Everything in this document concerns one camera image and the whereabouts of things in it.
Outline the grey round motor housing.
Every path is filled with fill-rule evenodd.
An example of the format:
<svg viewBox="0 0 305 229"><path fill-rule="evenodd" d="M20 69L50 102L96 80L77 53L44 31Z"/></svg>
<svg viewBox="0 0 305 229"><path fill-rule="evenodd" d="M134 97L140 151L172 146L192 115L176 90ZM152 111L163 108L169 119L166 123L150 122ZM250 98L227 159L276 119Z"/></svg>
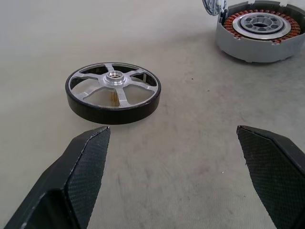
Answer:
<svg viewBox="0 0 305 229"><path fill-rule="evenodd" d="M238 0L217 17L219 49L246 62L285 60L305 44L305 6L284 0Z"/></svg>

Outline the spoked silver rotor black rim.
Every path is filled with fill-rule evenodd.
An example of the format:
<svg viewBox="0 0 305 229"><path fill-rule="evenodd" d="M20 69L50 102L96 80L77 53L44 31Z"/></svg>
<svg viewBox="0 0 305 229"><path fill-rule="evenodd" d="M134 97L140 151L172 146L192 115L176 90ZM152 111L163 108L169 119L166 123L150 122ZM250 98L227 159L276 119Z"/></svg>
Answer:
<svg viewBox="0 0 305 229"><path fill-rule="evenodd" d="M73 88L85 80L93 79L98 85L81 93ZM136 86L152 92L148 99L131 104L125 87ZM117 107L100 106L85 101L101 89L113 90L112 99ZM81 118L99 124L123 125L140 121L151 115L158 107L162 85L151 71L140 66L123 62L102 62L84 66L74 71L65 82L65 92L70 109Z"/></svg>

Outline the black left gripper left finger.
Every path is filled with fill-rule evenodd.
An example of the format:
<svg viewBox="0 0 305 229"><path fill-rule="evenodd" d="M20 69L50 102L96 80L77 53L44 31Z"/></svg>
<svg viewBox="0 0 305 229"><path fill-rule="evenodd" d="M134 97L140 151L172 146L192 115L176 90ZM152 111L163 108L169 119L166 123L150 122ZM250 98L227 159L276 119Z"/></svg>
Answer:
<svg viewBox="0 0 305 229"><path fill-rule="evenodd" d="M71 140L39 177L4 229L87 229L102 185L110 128Z"/></svg>

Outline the grey round housing lid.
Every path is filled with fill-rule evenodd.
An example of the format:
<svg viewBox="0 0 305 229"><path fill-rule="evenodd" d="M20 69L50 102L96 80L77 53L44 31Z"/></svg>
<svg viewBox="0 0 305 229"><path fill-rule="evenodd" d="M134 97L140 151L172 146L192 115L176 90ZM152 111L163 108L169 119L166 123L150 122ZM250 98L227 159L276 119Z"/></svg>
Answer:
<svg viewBox="0 0 305 229"><path fill-rule="evenodd" d="M227 0L202 0L207 13L211 16L217 16L224 12Z"/></svg>

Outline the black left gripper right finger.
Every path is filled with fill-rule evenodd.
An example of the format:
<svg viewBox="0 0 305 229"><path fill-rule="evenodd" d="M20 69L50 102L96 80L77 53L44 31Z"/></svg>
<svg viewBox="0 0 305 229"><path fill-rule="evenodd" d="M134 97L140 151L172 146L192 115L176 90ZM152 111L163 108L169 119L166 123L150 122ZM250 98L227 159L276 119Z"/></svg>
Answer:
<svg viewBox="0 0 305 229"><path fill-rule="evenodd" d="M250 126L236 130L262 204L277 229L305 229L305 153L289 138Z"/></svg>

